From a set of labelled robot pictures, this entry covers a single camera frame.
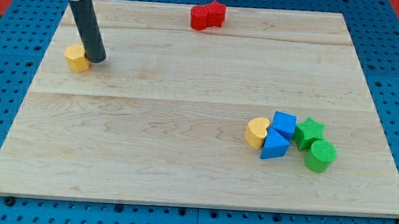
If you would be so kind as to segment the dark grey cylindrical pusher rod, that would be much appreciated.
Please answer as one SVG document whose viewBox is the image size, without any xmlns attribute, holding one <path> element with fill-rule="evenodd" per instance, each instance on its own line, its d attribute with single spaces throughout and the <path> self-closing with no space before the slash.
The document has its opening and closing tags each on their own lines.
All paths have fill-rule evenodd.
<svg viewBox="0 0 399 224">
<path fill-rule="evenodd" d="M 92 0 L 70 1 L 69 5 L 87 59 L 90 63 L 103 63 L 107 58 L 107 54 Z"/>
</svg>

